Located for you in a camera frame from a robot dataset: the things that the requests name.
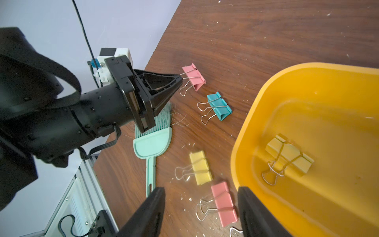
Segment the cable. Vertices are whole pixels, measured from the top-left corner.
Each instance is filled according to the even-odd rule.
[[[98,66],[97,66],[97,63],[96,63],[96,61],[95,61],[94,54],[92,53],[91,46],[89,45],[89,42],[88,42],[88,38],[87,38],[87,35],[86,35],[86,31],[84,30],[83,22],[81,21],[81,18],[80,18],[79,10],[78,10],[78,8],[76,7],[75,0],[72,0],[72,3],[73,3],[73,5],[74,5],[74,7],[75,7],[76,14],[78,15],[78,18],[79,18],[79,21],[80,21],[80,25],[81,25],[81,29],[83,30],[84,38],[86,39],[87,46],[88,46],[89,52],[91,53],[92,60],[94,61],[94,64],[95,64],[95,66],[96,66],[96,70],[99,71],[99,68],[98,68]]]
[[[88,61],[87,64],[89,65],[89,69],[91,70],[92,78],[94,79],[97,88],[99,88],[99,85],[98,85],[98,83],[97,83],[97,81],[96,81],[96,77],[94,76],[94,69],[93,69],[93,67],[92,67],[92,65],[91,65],[91,62]]]
[[[121,129],[119,127],[117,127],[116,125],[113,126],[113,129],[114,129],[114,132],[116,133],[116,138],[113,141],[110,141],[108,143],[105,143],[105,144],[102,144],[102,145],[99,145],[99,146],[92,148],[89,151],[88,155],[86,154],[86,151],[83,149],[83,147],[79,147],[78,149],[79,149],[81,159],[87,160],[87,159],[89,159],[89,156],[92,155],[93,153],[115,145],[117,140],[121,136]]]
[[[58,222],[58,230],[59,230],[59,232],[61,233],[61,235],[63,236],[63,237],[66,237],[66,234],[63,232],[63,230],[62,230],[62,221],[63,221],[63,219],[65,219],[66,217],[71,217],[72,218],[72,225],[71,225],[71,234],[73,235],[73,236],[75,236],[75,237],[84,237],[84,236],[87,236],[87,235],[89,235],[89,234],[91,234],[93,231],[89,231],[87,234],[85,234],[85,235],[82,235],[82,236],[77,236],[77,235],[74,235],[74,233],[72,233],[72,228],[74,227],[74,223],[75,223],[75,216],[74,215],[67,215],[67,216],[64,216],[64,217],[62,217],[61,219],[60,219],[60,221]]]

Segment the cylindrical black housing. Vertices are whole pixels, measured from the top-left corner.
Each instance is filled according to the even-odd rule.
[[[75,105],[46,109],[7,121],[13,137],[44,162],[53,163],[61,155],[113,132],[133,120],[117,87],[111,84],[81,95]]]

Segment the brush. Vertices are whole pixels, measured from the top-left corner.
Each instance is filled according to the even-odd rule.
[[[146,159],[146,197],[155,189],[156,157],[162,155],[171,142],[171,103],[168,102],[155,120],[155,127],[141,133],[135,127],[133,148],[136,156]]]

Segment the wooden table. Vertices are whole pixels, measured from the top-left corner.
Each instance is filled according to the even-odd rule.
[[[157,157],[157,186],[166,191],[161,236],[229,236],[218,215],[203,222],[196,203],[210,185],[226,180],[236,202],[230,155],[245,117],[262,85],[275,73],[306,62],[379,67],[379,2],[327,0],[183,0],[146,70],[182,73],[195,63],[207,83],[185,97],[171,99],[175,112],[172,140]],[[233,110],[224,121],[207,125],[197,102],[220,92]],[[134,124],[121,128],[117,144],[101,152],[94,169],[122,227],[145,200],[146,161],[133,151]],[[203,150],[214,182],[197,186],[176,180],[174,169],[190,164],[189,153]],[[240,223],[231,226],[240,227]]]

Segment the brush bristles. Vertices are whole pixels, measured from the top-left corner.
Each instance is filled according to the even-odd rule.
[[[171,103],[168,102],[166,106],[161,110],[161,112],[158,114],[157,117],[154,118],[155,120],[155,127],[147,130],[144,133],[141,133],[137,126],[135,126],[135,137],[139,138],[144,135],[150,134],[152,132],[156,132],[165,128],[170,127],[171,123]]]

